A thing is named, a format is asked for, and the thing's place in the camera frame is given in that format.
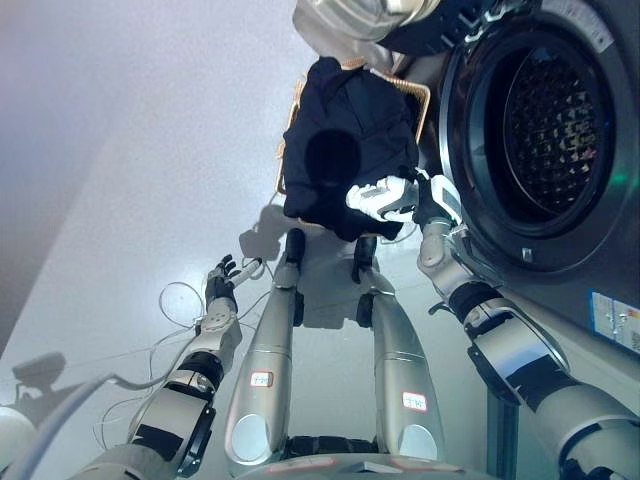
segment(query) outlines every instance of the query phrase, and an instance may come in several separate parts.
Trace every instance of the wire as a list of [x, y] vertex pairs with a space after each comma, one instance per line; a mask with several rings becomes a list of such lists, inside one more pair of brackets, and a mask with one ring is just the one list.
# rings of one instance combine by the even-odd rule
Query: wire
[[145, 383], [131, 382], [118, 374], [109, 373], [98, 377], [95, 380], [91, 380], [75, 390], [69, 395], [62, 403], [60, 403], [53, 412], [42, 422], [42, 425], [38, 429], [36, 438], [31, 442], [30, 447], [9, 467], [4, 480], [28, 480], [33, 475], [36, 467], [42, 460], [45, 452], [48, 450], [49, 445], [56, 437], [62, 426], [67, 420], [75, 413], [82, 404], [93, 395], [104, 383], [113, 382], [119, 387], [127, 390], [139, 391], [146, 390], [154, 385], [167, 379], [171, 372], [176, 367], [178, 360], [182, 357], [184, 351], [191, 345], [193, 338], [190, 339], [180, 349], [178, 354], [171, 362], [169, 369], [160, 377], [150, 380]]
[[409, 233], [407, 233], [404, 237], [397, 238], [397, 239], [392, 240], [392, 241], [390, 241], [390, 242], [385, 242], [385, 241], [381, 240], [381, 241], [380, 241], [380, 245], [395, 245], [395, 244], [397, 244], [397, 243], [404, 242], [406, 239], [408, 239], [409, 237], [411, 237], [411, 235], [413, 235], [413, 234], [416, 232], [417, 228], [418, 228], [418, 224], [416, 223], [416, 224], [413, 226], [413, 228], [411, 229], [411, 231], [410, 231]]
[[249, 309], [248, 309], [246, 312], [244, 312], [242, 315], [240, 315], [240, 316], [238, 317], [238, 321], [242, 320], [244, 317], [246, 317], [247, 315], [249, 315], [249, 314], [251, 313], [251, 310], [253, 310], [254, 308], [256, 308], [256, 306], [260, 303], [260, 301], [261, 301], [264, 297], [266, 297], [267, 295], [269, 295], [270, 293], [271, 293], [271, 290], [269, 290], [269, 291], [267, 291], [267, 292], [264, 292], [262, 295], [260, 295], [260, 297], [258, 297], [258, 300], [256, 300], [256, 301], [253, 303], [253, 305], [251, 305], [251, 306], [249, 307]]
[[158, 295], [158, 307], [160, 307], [160, 312], [162, 312], [162, 315], [164, 315], [164, 318], [166, 318], [171, 323], [173, 323], [174, 325], [177, 325], [179, 327], [190, 328], [191, 325], [183, 325], [182, 323], [177, 322], [176, 320], [171, 318], [169, 316], [169, 314], [165, 311], [164, 306], [162, 305], [162, 298], [163, 298], [165, 292], [167, 291], [167, 288], [171, 287], [172, 285], [180, 285], [180, 286], [186, 287], [189, 290], [191, 290], [193, 293], [196, 294], [196, 297], [198, 297], [198, 301], [200, 302], [200, 316], [205, 314], [204, 300], [202, 300], [202, 296], [198, 293], [198, 291], [195, 288], [193, 288], [191, 285], [186, 283], [186, 282], [171, 282], [171, 283], [167, 283], [164, 286], [164, 288], [162, 289], [162, 291], [160, 292], [160, 295]]
[[[164, 343], [165, 341], [169, 340], [170, 338], [173, 338], [177, 335], [180, 335], [182, 333], [186, 333], [188, 331], [190, 331], [191, 328], [183, 328], [181, 330], [176, 330], [174, 332], [171, 332], [168, 335], [165, 335], [164, 337], [162, 337], [160, 340], [158, 340], [156, 343], [153, 344], [153, 346], [151, 347], [151, 349], [149, 350], [149, 382], [147, 383], [147, 385], [149, 385], [152, 382], [155, 382], [153, 380], [153, 356], [155, 355], [158, 347]], [[157, 380], [157, 383], [160, 383], [160, 381], [165, 380], [169, 374], [171, 374], [171, 372], [173, 371], [173, 369], [175, 368], [177, 361], [179, 360], [179, 358], [182, 356], [182, 354], [184, 353], [184, 351], [186, 350], [186, 348], [191, 344], [191, 342], [193, 341], [193, 339], [190, 339], [186, 345], [184, 345], [182, 347], [182, 349], [180, 350], [180, 352], [176, 355], [175, 359], [173, 360], [171, 367], [169, 368], [169, 370], [167, 370], [165, 372], [165, 374], [162, 377], [159, 377]], [[149, 398], [151, 396], [151, 394], [153, 393], [153, 385], [151, 385], [150, 387], [147, 388], [148, 392], [144, 395], [135, 397], [135, 398], [128, 398], [126, 400], [121, 400], [119, 402], [114, 403], [113, 405], [111, 405], [109, 408], [107, 408], [107, 410], [105, 410], [105, 412], [102, 414], [102, 417], [100, 419], [99, 422], [96, 422], [93, 424], [93, 436], [96, 439], [96, 442], [98, 443], [98, 445], [100, 447], [102, 447], [102, 449], [107, 450], [107, 443], [105, 441], [105, 436], [104, 436], [104, 426], [107, 424], [112, 424], [112, 423], [116, 423], [117, 421], [123, 420], [125, 417], [118, 417], [112, 420], [107, 420], [107, 417], [109, 416], [109, 414], [115, 410], [117, 407], [121, 406], [121, 405], [126, 405], [128, 403], [134, 402], [134, 401], [144, 401], [147, 398]], [[98, 438], [98, 433], [96, 432], [96, 427], [100, 426], [100, 435]]]

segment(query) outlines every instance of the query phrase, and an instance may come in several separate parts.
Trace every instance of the dark clothing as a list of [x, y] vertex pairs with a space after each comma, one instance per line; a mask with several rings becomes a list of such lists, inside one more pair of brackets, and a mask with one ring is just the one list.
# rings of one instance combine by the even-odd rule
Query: dark clothing
[[373, 220], [345, 199], [352, 185], [417, 165], [416, 102], [408, 97], [363, 69], [342, 71], [333, 58], [318, 60], [284, 134], [285, 215], [323, 225], [346, 241], [363, 233], [395, 238], [402, 224]]

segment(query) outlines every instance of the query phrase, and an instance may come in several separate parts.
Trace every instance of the gray floor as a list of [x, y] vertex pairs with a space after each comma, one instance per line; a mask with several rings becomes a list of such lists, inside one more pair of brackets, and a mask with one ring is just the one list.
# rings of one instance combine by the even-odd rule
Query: gray floor
[[[291, 222], [269, 205], [274, 152], [295, 80], [314, 60], [291, 26], [292, 6], [3, 4], [0, 345], [8, 343], [1, 405], [38, 423], [75, 385], [100, 373], [144, 380], [151, 345], [176, 328], [157, 306], [167, 283], [200, 289], [228, 252], [275, 260]], [[353, 292], [336, 280], [348, 284], [350, 247], [311, 233], [309, 324], [335, 327], [355, 313]], [[429, 356], [449, 460], [483, 469], [484, 387], [457, 323], [426, 314], [436, 296], [415, 268], [417, 241], [381, 246], [381, 268]], [[322, 295], [317, 284], [328, 286]], [[240, 310], [267, 289], [266, 276], [243, 285]], [[183, 320], [197, 314], [193, 298], [176, 295], [174, 313]], [[262, 305], [244, 321], [255, 323]], [[292, 434], [374, 434], [371, 334], [344, 323], [341, 330], [295, 332]], [[238, 360], [252, 333], [243, 332]], [[156, 372], [178, 346], [159, 349]], [[198, 478], [226, 475], [221, 431], [238, 364], [217, 397]], [[60, 433], [36, 478], [64, 478], [95, 457], [92, 427], [107, 407], [131, 396], [103, 387]], [[113, 412], [107, 444], [122, 441], [135, 407]]]

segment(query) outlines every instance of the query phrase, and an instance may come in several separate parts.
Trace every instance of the white cable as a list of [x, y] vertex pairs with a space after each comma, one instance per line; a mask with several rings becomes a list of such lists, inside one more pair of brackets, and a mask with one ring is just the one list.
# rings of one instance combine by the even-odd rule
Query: white cable
[[178, 360], [182, 357], [184, 351], [191, 345], [191, 339], [187, 342], [175, 356], [171, 367], [160, 377], [146, 383], [135, 383], [122, 378], [115, 373], [103, 375], [95, 380], [91, 380], [84, 385], [78, 387], [71, 395], [69, 395], [53, 412], [42, 422], [37, 431], [36, 438], [33, 440], [29, 448], [9, 467], [3, 480], [28, 480], [31, 478], [36, 467], [42, 460], [49, 445], [58, 434], [65, 422], [82, 406], [82, 404], [93, 393], [98, 390], [105, 382], [113, 382], [119, 387], [127, 390], [139, 391], [146, 390], [158, 383], [166, 380], [173, 371]]
[[69, 395], [53, 412], [45, 418], [38, 428], [36, 438], [9, 467], [4, 480], [28, 480], [33, 475], [36, 467], [42, 460], [49, 445], [58, 434], [64, 423], [73, 413], [107, 380], [113, 378], [113, 374], [85, 383]]
[[164, 315], [164, 318], [166, 318], [171, 323], [173, 323], [174, 325], [177, 325], [179, 327], [190, 328], [192, 325], [183, 325], [182, 323], [177, 322], [173, 318], [171, 318], [169, 316], [169, 314], [165, 311], [164, 306], [162, 305], [162, 298], [163, 298], [165, 292], [167, 291], [167, 288], [171, 287], [172, 285], [181, 285], [183, 287], [188, 288], [193, 293], [195, 293], [196, 297], [198, 297], [198, 301], [200, 302], [200, 316], [205, 314], [204, 300], [202, 300], [202, 296], [200, 296], [198, 291], [195, 288], [193, 288], [191, 285], [186, 283], [186, 282], [171, 282], [171, 283], [167, 283], [164, 286], [164, 288], [162, 289], [162, 291], [160, 292], [160, 295], [158, 295], [158, 307], [160, 308], [160, 312], [162, 312], [162, 315]]

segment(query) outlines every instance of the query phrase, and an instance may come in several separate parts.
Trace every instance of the silver robot leg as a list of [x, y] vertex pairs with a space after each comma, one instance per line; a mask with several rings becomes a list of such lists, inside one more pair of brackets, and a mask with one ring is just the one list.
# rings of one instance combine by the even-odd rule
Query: silver robot leg
[[234, 476], [279, 459], [287, 440], [291, 340], [294, 324], [302, 320], [297, 283], [303, 254], [304, 234], [292, 230], [229, 408], [224, 443]]
[[[370, 241], [360, 240], [359, 247]], [[358, 266], [359, 280], [367, 293], [361, 297], [357, 319], [373, 329], [379, 451], [442, 461], [442, 422], [420, 339], [391, 284], [371, 261], [363, 263]]]

